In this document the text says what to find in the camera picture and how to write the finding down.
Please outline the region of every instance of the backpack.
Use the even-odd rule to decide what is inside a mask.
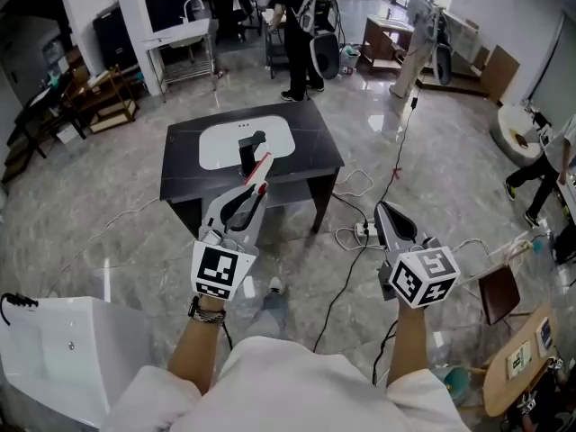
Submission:
[[[335,0],[303,0],[298,12],[292,12],[301,29],[315,36],[318,31],[335,31],[335,27],[329,22],[329,13],[333,6],[337,11],[338,4]]]

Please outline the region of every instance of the power strip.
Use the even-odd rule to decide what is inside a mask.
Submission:
[[[365,228],[363,222],[357,222],[354,226],[355,234],[358,236],[359,239],[365,239]],[[368,222],[368,238],[375,239],[378,237],[378,232],[376,231],[376,226],[374,226],[373,222]]]

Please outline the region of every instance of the black table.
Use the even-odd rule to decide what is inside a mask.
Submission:
[[[44,113],[49,107],[53,106],[60,106],[61,115],[56,117],[53,121],[50,122],[50,126],[57,126],[61,124],[65,120],[70,120],[70,123],[76,129],[77,133],[82,137],[83,140],[86,139],[86,135],[82,131],[82,123],[80,118],[77,116],[77,113],[68,107],[65,106],[64,101],[62,99],[62,95],[68,88],[72,76],[70,74],[63,75],[58,84],[52,87],[49,92],[42,97],[36,103],[34,99],[38,96],[37,94],[28,100],[28,102],[24,105],[20,113],[14,119],[14,123],[16,125],[12,135],[8,139],[7,145],[10,147],[14,142],[18,139],[20,133],[23,134],[26,139],[29,141],[30,146],[38,151],[38,153],[43,157],[46,158],[46,154],[42,151],[38,141],[30,134],[27,130],[26,125],[30,123],[33,119],[39,116],[41,113]]]
[[[199,162],[202,132],[212,125],[267,115],[283,117],[290,127],[295,150],[275,158],[266,181],[268,206],[312,199],[318,232],[328,208],[330,195],[344,161],[313,101],[280,103],[219,113],[168,127],[160,200],[166,200],[184,225],[198,237],[204,208],[214,198],[241,185],[246,179],[240,165],[206,170]]]

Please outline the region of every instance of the white shirt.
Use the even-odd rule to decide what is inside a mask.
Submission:
[[[429,371],[376,390],[342,355],[249,337],[216,384],[194,384],[143,367],[104,422],[103,432],[467,431],[446,387]]]
[[[565,140],[570,142],[570,156],[568,158],[568,164],[570,164],[576,156],[576,115],[573,115],[544,147],[544,153],[550,165],[552,165],[558,173],[563,170]]]

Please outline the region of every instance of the black shoe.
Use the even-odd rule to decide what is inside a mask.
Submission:
[[[297,101],[302,101],[302,100],[304,99],[304,98],[296,99],[294,96],[292,96],[292,92],[291,92],[290,90],[288,90],[288,91],[282,91],[282,92],[280,93],[280,97],[281,97],[282,99],[284,99],[285,101],[293,102],[293,103],[294,103],[294,102],[297,102]]]
[[[310,81],[306,81],[306,87],[309,90],[318,91],[319,93],[322,93],[324,91],[324,84],[318,86],[318,85],[313,85],[312,83],[310,83]]]
[[[528,224],[530,224],[530,227],[532,228],[538,227],[540,225],[538,224],[538,219],[533,217],[528,211],[524,213],[524,219],[528,222]]]
[[[504,187],[506,188],[506,195],[512,201],[516,201],[516,187],[512,187],[508,184],[508,181],[504,181]]]

